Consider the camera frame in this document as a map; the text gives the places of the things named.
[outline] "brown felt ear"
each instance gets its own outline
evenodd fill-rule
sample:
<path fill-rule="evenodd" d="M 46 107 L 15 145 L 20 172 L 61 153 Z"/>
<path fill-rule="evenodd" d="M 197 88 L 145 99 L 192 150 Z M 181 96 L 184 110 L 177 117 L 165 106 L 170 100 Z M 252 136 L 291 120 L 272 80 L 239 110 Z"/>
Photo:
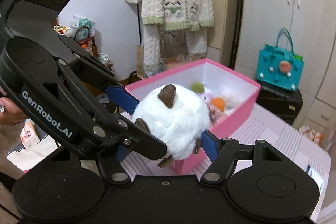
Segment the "brown felt ear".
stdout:
<path fill-rule="evenodd" d="M 157 96 L 168 108 L 173 108 L 176 87 L 172 84 L 166 85 Z"/>
<path fill-rule="evenodd" d="M 149 130 L 148 125 L 146 124 L 146 122 L 143 119 L 137 118 L 135 120 L 135 124 L 138 125 L 139 127 L 141 127 L 143 130 L 146 130 L 148 133 L 151 133 L 151 131 Z"/>

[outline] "green ball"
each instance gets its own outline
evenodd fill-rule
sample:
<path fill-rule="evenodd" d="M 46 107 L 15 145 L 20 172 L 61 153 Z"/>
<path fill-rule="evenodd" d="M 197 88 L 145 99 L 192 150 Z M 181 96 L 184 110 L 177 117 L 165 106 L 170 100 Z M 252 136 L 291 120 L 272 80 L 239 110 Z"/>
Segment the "green ball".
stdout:
<path fill-rule="evenodd" d="M 191 84 L 191 91 L 195 93 L 203 93 L 204 92 L 204 85 L 200 82 L 194 82 Z"/>

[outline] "pink box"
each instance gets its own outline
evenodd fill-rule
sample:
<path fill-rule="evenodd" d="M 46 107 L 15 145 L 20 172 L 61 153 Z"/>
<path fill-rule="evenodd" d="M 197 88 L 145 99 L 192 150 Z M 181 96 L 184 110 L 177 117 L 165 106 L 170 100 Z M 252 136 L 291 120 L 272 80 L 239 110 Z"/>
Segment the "pink box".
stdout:
<path fill-rule="evenodd" d="M 220 91 L 223 87 L 235 89 L 243 98 L 243 103 L 231 115 L 209 129 L 217 138 L 229 137 L 250 116 L 260 90 L 257 82 L 206 58 L 145 78 L 127 85 L 125 89 L 141 101 L 160 86 L 178 84 L 189 89 L 195 81 L 203 83 L 213 92 Z M 172 168 L 179 175 L 188 174 L 205 157 L 206 154 L 201 149 L 197 155 L 176 160 Z"/>

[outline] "black suitcase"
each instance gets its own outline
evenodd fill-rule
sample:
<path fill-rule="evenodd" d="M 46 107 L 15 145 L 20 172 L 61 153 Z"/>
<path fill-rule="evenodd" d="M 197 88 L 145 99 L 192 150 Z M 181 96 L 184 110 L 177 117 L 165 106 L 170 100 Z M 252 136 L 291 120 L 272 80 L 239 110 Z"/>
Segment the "black suitcase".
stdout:
<path fill-rule="evenodd" d="M 261 89 L 256 103 L 292 125 L 303 104 L 299 89 L 292 92 L 261 81 L 257 82 L 261 84 Z"/>

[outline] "orange ball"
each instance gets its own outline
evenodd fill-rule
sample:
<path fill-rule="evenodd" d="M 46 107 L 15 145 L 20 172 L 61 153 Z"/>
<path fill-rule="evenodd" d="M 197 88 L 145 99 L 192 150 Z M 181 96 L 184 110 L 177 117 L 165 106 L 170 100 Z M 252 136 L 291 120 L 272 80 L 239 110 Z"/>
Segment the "orange ball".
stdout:
<path fill-rule="evenodd" d="M 225 109 L 225 101 L 220 97 L 213 98 L 211 100 L 211 104 L 213 104 L 215 107 L 219 108 L 222 112 Z"/>

